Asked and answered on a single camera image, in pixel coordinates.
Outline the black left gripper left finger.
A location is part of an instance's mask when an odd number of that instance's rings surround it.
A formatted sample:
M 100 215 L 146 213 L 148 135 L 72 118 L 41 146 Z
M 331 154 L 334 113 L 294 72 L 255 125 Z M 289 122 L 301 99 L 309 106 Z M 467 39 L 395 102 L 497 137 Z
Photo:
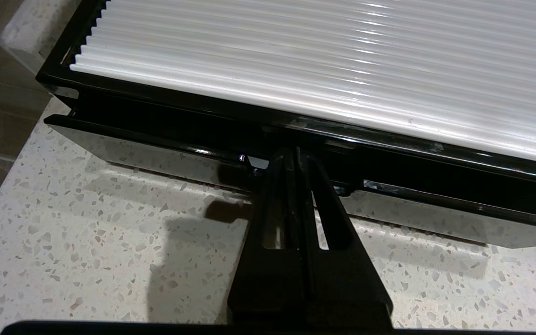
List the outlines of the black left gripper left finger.
M 285 324 L 304 300 L 295 161 L 270 159 L 228 295 L 230 324 Z

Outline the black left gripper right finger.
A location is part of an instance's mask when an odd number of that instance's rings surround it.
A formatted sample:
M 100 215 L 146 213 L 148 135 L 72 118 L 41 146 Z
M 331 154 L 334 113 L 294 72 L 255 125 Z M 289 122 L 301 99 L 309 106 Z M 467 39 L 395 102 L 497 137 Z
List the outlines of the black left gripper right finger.
M 300 253 L 311 326 L 391 326 L 393 303 L 326 170 L 298 151 Z

